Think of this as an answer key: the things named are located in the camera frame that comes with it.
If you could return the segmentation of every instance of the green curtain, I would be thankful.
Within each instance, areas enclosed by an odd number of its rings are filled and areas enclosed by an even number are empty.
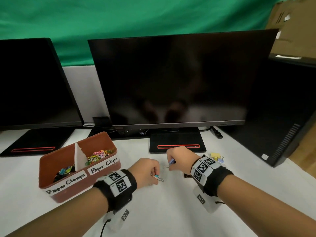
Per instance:
[[[0,39],[49,37],[63,66],[88,39],[263,29],[280,0],[1,0]]]

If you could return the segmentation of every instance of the black computer case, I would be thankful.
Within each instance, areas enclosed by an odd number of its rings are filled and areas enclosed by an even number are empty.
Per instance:
[[[316,59],[271,54],[253,87],[246,123],[220,128],[275,167],[316,120]]]

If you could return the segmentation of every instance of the hand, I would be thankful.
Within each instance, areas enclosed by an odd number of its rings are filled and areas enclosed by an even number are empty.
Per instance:
[[[176,148],[168,149],[167,158],[168,162],[170,162],[172,158],[176,161],[175,164],[171,164],[169,166],[169,171],[180,170],[184,174],[190,175],[193,163],[201,157],[190,151],[186,147],[179,146]]]
[[[159,175],[160,172],[159,162],[155,159],[140,158],[128,171],[131,172],[136,179],[137,189],[152,184],[158,184],[158,180],[150,175],[150,173]]]

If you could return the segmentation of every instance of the brown plastic bin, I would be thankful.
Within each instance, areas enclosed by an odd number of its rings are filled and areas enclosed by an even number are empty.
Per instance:
[[[101,132],[77,142],[83,153],[89,157],[100,150],[113,151],[113,154],[53,183],[56,173],[62,168],[74,164],[75,144],[71,144],[47,155],[39,160],[39,187],[57,203],[80,193],[93,185],[96,180],[121,168],[117,149],[106,132]]]

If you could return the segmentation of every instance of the forearm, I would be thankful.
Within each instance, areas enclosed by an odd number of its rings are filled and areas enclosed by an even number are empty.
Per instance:
[[[97,188],[82,193],[34,219],[8,237],[83,236],[108,210],[105,196]]]
[[[315,220],[234,175],[217,194],[260,237],[315,236]]]

